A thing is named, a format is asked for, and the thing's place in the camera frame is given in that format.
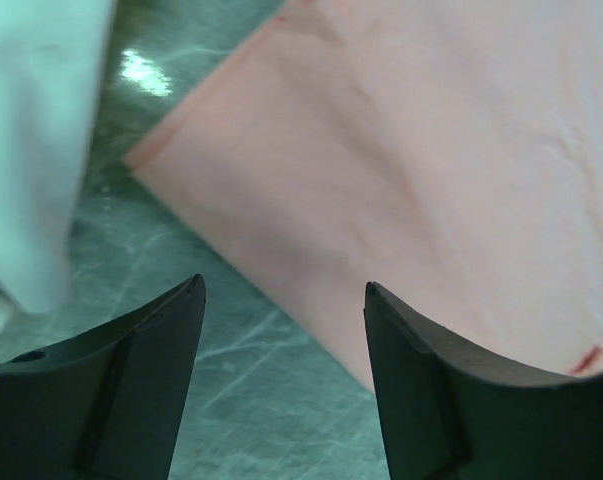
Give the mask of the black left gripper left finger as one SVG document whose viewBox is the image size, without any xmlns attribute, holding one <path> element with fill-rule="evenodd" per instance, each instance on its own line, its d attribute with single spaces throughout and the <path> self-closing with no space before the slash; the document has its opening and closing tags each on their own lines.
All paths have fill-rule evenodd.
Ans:
<svg viewBox="0 0 603 480">
<path fill-rule="evenodd" d="M 0 479 L 167 478 L 205 303 L 195 276 L 0 363 Z"/>
</svg>

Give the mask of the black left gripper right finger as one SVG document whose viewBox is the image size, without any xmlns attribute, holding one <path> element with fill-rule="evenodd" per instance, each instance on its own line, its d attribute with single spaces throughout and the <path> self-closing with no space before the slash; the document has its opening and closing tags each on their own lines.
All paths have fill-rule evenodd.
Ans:
<svg viewBox="0 0 603 480">
<path fill-rule="evenodd" d="M 603 479 L 603 373 L 508 359 L 373 282 L 364 316 L 392 478 Z"/>
</svg>

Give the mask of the pink t shirt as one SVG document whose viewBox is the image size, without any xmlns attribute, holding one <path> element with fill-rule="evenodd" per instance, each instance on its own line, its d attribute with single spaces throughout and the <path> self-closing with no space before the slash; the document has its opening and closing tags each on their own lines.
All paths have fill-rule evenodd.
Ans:
<svg viewBox="0 0 603 480">
<path fill-rule="evenodd" d="M 603 371 L 603 1 L 290 1 L 126 161 L 366 387 L 371 281 Z"/>
</svg>

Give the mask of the white t shirt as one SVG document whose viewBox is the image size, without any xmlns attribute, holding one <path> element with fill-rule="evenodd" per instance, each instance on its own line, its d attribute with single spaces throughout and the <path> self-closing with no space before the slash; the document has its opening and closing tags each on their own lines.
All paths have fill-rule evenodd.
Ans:
<svg viewBox="0 0 603 480">
<path fill-rule="evenodd" d="M 0 333 L 57 308 L 113 1 L 0 1 Z"/>
</svg>

